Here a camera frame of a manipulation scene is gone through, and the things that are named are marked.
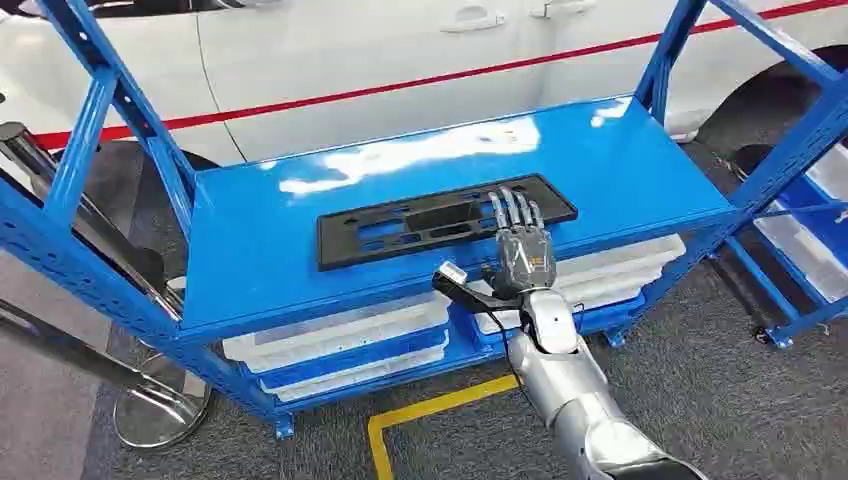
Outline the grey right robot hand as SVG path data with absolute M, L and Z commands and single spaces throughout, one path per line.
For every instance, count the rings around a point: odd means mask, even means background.
M 483 278 L 493 295 L 510 300 L 526 291 L 551 288 L 556 261 L 552 237 L 537 203 L 505 186 L 488 196 L 497 224 L 498 268 L 486 267 Z

